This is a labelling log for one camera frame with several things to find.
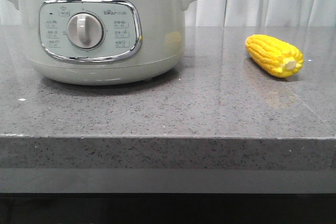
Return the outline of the yellow corn cob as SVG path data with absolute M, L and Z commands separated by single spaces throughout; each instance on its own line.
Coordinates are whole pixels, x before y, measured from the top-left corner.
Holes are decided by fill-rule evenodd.
M 252 60 L 274 77 L 290 77 L 303 67 L 303 53 L 278 38 L 254 34 L 246 38 L 245 47 Z

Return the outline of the pale green electric pot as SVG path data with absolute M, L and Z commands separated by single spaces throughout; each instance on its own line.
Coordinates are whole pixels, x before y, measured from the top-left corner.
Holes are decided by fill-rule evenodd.
M 185 51 L 197 0 L 7 0 L 20 12 L 25 56 L 43 76 L 86 86 L 150 79 Z

